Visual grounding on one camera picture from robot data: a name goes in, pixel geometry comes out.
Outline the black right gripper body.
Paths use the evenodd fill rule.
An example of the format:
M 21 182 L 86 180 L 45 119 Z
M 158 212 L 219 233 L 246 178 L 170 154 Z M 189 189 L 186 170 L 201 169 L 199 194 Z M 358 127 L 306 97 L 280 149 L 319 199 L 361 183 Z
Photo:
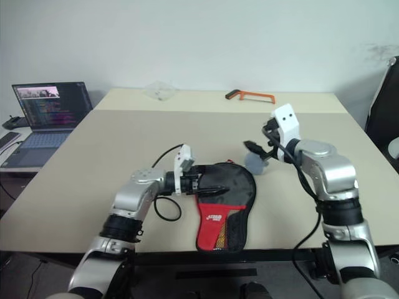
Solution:
M 275 118 L 271 118 L 267 121 L 267 123 L 262 127 L 262 133 L 267 138 L 268 147 L 271 148 L 271 151 L 268 154 L 276 159 L 279 160 L 278 151 L 281 148 L 280 143 L 280 134 L 278 132 L 279 125 Z

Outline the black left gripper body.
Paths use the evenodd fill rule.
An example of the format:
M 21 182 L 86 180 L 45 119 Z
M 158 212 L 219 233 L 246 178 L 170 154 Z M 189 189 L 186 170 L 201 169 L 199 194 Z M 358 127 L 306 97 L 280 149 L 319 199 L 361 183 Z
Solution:
M 180 177 L 181 192 L 187 195 L 196 194 L 198 192 L 198 181 L 202 174 L 203 165 L 192 166 L 189 170 L 184 171 Z

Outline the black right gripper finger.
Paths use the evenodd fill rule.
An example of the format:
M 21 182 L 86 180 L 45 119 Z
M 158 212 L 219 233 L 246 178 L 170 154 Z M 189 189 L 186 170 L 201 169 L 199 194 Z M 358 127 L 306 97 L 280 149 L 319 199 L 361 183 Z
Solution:
M 244 141 L 244 146 L 246 147 L 246 149 L 258 156 L 267 156 L 269 153 L 266 152 L 262 146 L 259 146 L 257 143 L 247 140 Z

